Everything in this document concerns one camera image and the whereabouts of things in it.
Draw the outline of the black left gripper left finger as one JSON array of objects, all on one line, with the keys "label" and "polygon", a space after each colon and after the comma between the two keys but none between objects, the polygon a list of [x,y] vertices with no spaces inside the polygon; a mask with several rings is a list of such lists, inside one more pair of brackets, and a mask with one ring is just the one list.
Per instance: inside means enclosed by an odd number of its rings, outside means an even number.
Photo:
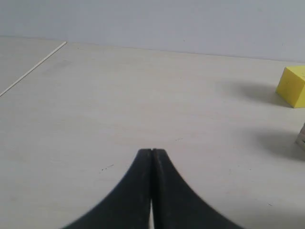
[{"label": "black left gripper left finger", "polygon": [[138,151],[116,187],[66,229],[148,229],[151,209],[152,150]]}]

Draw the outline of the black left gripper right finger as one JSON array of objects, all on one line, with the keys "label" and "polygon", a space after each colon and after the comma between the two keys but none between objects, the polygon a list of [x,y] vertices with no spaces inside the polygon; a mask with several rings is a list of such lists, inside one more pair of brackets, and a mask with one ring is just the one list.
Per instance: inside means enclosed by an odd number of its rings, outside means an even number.
[{"label": "black left gripper right finger", "polygon": [[184,181],[164,149],[152,150],[151,197],[156,229],[240,229]]}]

